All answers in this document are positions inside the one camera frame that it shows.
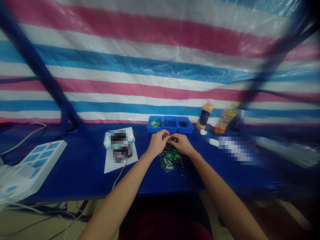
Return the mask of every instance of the bottle cap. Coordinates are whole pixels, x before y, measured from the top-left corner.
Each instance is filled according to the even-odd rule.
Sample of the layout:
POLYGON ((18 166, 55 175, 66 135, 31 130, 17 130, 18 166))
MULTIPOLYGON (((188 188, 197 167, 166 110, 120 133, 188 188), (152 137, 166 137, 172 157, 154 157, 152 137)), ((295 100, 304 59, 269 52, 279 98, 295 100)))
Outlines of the bottle cap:
POLYGON ((230 105, 231 105, 231 107, 233 107, 233 108, 237 108, 237 107, 239 106, 239 103, 231 103, 230 105))

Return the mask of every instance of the power strip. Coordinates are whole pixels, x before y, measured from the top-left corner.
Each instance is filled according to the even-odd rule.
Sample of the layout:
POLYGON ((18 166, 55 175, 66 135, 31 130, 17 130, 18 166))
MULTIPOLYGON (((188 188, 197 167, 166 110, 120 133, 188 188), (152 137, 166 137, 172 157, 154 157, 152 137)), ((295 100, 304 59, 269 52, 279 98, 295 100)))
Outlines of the power strip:
POLYGON ((63 140, 36 146, 19 164, 0 167, 0 205, 18 202, 36 193, 67 143, 63 140))

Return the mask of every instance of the blue plastic bin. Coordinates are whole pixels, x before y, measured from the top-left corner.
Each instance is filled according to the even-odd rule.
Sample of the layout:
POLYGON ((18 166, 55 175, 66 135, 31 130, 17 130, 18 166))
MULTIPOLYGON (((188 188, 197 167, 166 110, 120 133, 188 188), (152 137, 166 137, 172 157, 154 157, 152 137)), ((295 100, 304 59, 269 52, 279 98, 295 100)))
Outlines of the blue plastic bin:
POLYGON ((188 117, 177 117, 177 122, 178 122, 178 133, 180 134, 191 134, 193 131, 193 126, 189 120, 188 117), (186 123, 186 127, 182 127, 181 122, 185 122, 186 123))
POLYGON ((175 116, 163 116, 163 128, 170 134, 178 132, 178 122, 175 116))
POLYGON ((163 128, 163 121, 162 121, 162 116, 150 116, 149 117, 149 121, 148 121, 148 125, 147 125, 147 130, 148 133, 156 133, 161 131, 163 128), (150 126, 150 122, 152 122, 153 120, 160 120, 160 127, 155 128, 155 127, 149 127, 150 126))

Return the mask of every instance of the orange juice bottle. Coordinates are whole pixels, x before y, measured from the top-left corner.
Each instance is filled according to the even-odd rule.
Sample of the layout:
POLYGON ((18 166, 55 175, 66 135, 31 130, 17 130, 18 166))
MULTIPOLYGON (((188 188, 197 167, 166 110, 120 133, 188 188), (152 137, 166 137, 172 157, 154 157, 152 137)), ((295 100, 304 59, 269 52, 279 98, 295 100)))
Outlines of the orange juice bottle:
POLYGON ((237 103, 231 103, 231 108, 223 110, 217 125, 213 129, 216 134, 224 134, 231 120, 237 115, 237 106, 237 103))
POLYGON ((212 103, 213 103, 213 100, 208 99, 207 103, 202 106, 201 115, 200 115, 200 118, 199 118, 197 125, 196 125, 196 127, 200 130, 206 128, 209 116, 213 111, 213 104, 212 103))

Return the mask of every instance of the pink stripe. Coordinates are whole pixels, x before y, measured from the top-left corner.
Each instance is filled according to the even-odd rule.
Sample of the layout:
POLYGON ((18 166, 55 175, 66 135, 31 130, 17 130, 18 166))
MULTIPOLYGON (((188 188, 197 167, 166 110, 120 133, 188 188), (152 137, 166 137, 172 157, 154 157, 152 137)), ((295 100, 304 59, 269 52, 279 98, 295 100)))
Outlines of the pink stripe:
POLYGON ((60 124, 61 120, 59 119, 42 119, 42 118, 5 118, 0 117, 0 123, 33 123, 33 122, 41 122, 41 123, 49 123, 49 124, 60 124))
MULTIPOLYGON (((0 76, 0 78, 14 78, 14 76, 0 76)), ((8 91, 47 91, 40 81, 0 84, 0 90, 8 91)))
MULTIPOLYGON (((68 6, 49 0, 5 2, 18 20, 25 24, 129 41, 196 48, 225 55, 264 58, 277 41, 190 21, 68 6)), ((303 43, 291 51, 286 60, 311 61, 319 56, 317 44, 303 43)))
MULTIPOLYGON (((114 83, 92 80, 79 80, 69 78, 55 78, 64 92, 77 93, 101 93, 125 96, 143 96, 160 99, 214 99, 220 101, 241 101, 245 91, 229 89, 211 89, 208 91, 193 91, 159 86, 148 86, 132 83, 114 83)), ((0 90, 11 91, 46 91, 38 81, 1 84, 0 90)), ((319 100, 320 93, 296 93, 282 92, 292 96, 299 96, 310 100, 319 100)), ((259 93, 255 102, 299 102, 284 97, 274 96, 268 93, 259 93)))
MULTIPOLYGON (((112 119, 97 119, 97 120, 82 120, 84 123, 123 123, 123 124, 147 124, 148 121, 129 121, 129 120, 112 120, 112 119)), ((0 117, 0 124, 2 123, 32 123, 32 122, 41 122, 48 124, 60 124, 61 120, 59 119, 42 119, 42 118, 29 118, 29 119, 20 119, 20 118, 5 118, 0 117)))

